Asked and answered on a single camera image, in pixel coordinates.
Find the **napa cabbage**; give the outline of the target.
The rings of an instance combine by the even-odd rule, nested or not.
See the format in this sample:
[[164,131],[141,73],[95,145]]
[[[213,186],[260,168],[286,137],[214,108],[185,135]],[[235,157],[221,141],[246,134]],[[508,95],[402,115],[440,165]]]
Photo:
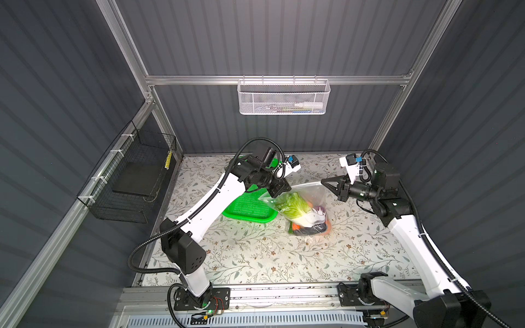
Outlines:
[[275,199],[273,205],[277,212],[299,226],[312,227],[325,222],[325,217],[319,214],[318,207],[303,199],[298,192],[282,194]]

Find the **clear zip top bag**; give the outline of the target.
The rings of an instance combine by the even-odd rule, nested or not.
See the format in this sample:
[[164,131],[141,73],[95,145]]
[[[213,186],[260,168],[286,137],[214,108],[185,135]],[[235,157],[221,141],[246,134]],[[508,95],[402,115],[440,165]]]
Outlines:
[[290,235],[326,235],[331,229],[326,209],[326,191],[320,182],[312,182],[292,186],[291,191],[277,198],[265,192],[258,199],[289,222]]

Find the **green plastic basket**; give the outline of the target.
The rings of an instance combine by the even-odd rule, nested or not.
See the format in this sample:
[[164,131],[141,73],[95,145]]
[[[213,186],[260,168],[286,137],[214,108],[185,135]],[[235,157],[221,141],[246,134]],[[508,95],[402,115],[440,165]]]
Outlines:
[[251,186],[248,193],[244,193],[235,199],[223,212],[222,215],[229,219],[237,219],[257,224],[267,224],[273,221],[278,212],[259,200],[267,192],[266,189],[258,189],[255,184]]

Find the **red tomato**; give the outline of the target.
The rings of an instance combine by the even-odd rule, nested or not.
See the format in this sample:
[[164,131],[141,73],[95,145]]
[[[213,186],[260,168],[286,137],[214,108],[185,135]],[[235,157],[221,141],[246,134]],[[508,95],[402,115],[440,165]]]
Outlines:
[[327,221],[325,223],[325,231],[324,232],[325,233],[329,233],[331,231],[331,229],[332,229],[332,224],[329,221]]

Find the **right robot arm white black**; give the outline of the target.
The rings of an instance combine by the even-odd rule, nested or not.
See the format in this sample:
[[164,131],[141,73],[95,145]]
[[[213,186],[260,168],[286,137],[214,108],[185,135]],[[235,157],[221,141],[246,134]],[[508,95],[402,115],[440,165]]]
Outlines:
[[340,158],[343,176],[325,178],[322,185],[338,200],[368,202],[372,212],[397,238],[417,270],[425,292],[417,292],[395,281],[387,273],[363,273],[357,295],[370,306],[384,301],[413,319],[417,327],[482,327],[491,302],[483,291],[474,291],[450,267],[418,217],[413,199],[400,196],[406,188],[399,173],[388,163],[377,163],[368,172],[369,182],[359,180],[362,158]]

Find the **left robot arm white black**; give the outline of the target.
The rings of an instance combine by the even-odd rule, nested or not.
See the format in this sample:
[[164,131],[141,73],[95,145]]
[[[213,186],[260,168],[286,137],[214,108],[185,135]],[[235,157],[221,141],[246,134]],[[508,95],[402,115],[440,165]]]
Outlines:
[[273,167],[275,153],[275,148],[268,147],[231,160],[204,198],[176,221],[165,219],[161,224],[161,249],[194,297],[202,297],[211,289],[203,267],[206,251],[200,242],[222,212],[252,186],[267,190],[272,198],[291,191],[286,176],[300,169],[299,159],[289,155]]

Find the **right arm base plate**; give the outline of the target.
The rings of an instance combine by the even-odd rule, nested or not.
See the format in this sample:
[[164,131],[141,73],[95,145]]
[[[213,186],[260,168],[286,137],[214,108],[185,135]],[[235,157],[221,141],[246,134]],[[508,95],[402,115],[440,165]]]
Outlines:
[[343,307],[376,307],[386,308],[387,304],[379,299],[366,299],[359,294],[358,286],[355,284],[346,284],[339,282],[337,284],[337,295],[340,305]]

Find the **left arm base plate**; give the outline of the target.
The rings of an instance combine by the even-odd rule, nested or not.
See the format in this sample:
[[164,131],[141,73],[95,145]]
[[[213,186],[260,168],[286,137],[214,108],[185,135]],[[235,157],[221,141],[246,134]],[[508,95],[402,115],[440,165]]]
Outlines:
[[174,294],[174,309],[176,311],[228,310],[230,299],[230,288],[210,287],[199,297],[179,288]]

